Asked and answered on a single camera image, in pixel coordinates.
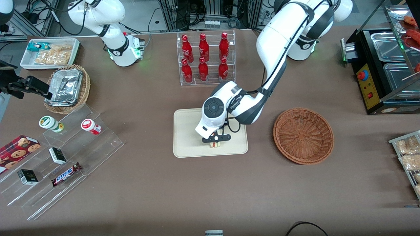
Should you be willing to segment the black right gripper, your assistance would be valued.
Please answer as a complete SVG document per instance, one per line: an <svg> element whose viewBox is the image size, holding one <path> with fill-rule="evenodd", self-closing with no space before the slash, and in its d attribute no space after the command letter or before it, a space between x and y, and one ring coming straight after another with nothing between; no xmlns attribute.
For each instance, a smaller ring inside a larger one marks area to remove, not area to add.
<svg viewBox="0 0 420 236"><path fill-rule="evenodd" d="M36 93L47 100L52 98L49 92L49 85L34 76L28 76L28 88L22 82L21 77L17 76L12 67L1 67L0 70L0 92L23 99L24 93Z"/></svg>

